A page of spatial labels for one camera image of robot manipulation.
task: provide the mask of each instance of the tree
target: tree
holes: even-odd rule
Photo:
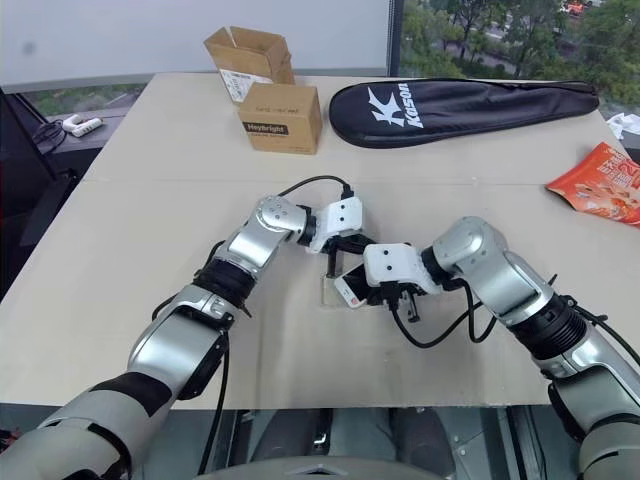
[[[486,52],[489,48],[489,39],[483,31],[471,32],[469,36],[469,49],[471,50],[471,62],[476,59],[476,55]]]
[[[445,12],[437,13],[439,15],[430,8],[423,8],[417,0],[408,0],[405,3],[400,46],[403,74],[427,77],[462,76],[449,55],[432,48],[432,45],[442,40],[445,26],[451,26]]]
[[[484,31],[493,19],[506,15],[504,2],[500,0],[455,0],[451,8],[454,10],[454,22],[459,21],[462,25],[461,60],[467,49],[471,29],[475,27]]]
[[[591,9],[578,37],[583,78],[615,101],[640,104],[640,0]]]
[[[455,13],[457,0],[430,0],[429,6],[437,11]]]
[[[521,0],[510,11],[511,26],[503,40],[514,46],[514,77],[520,78],[528,64],[557,56],[554,30],[562,26],[565,14],[559,0]]]

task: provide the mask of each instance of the beige tabletop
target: beige tabletop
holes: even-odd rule
[[[364,79],[307,77],[325,110]],[[316,156],[255,152],[215,75],[157,76],[94,162],[0,304],[0,402],[59,405],[120,374],[154,306],[189,282],[210,246],[262,196],[304,177],[352,182],[375,236],[428,246],[463,215],[499,228],[538,272],[632,345],[640,232],[578,214],[542,184],[600,141],[621,148],[597,112],[538,126],[396,150],[338,139]],[[311,206],[339,189],[292,195]],[[546,402],[545,382],[504,328],[473,345],[464,327],[422,351],[383,309],[322,302],[326,259],[286,246],[231,331],[227,408],[498,405]],[[420,300],[414,333],[440,333],[458,292]],[[179,408],[212,408],[219,375]]]

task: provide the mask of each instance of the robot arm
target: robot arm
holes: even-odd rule
[[[466,281],[551,380],[556,412],[584,439],[585,480],[640,471],[640,376],[575,301],[556,294],[491,225],[465,217],[420,253],[404,244],[370,245],[364,263],[371,286],[398,281],[435,294],[452,280]]]
[[[3,480],[130,478],[176,400],[207,386],[228,347],[227,330],[285,242],[319,253],[362,228],[362,203],[320,211],[279,196],[261,200],[136,341],[127,371],[81,393],[0,456]]]

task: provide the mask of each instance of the snack bag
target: snack bag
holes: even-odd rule
[[[547,188],[579,212],[640,228],[640,166],[604,142]]]

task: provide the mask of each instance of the smartphone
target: smartphone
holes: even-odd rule
[[[364,264],[343,273],[333,281],[342,298],[351,308],[358,308],[367,301],[371,287],[367,284]]]

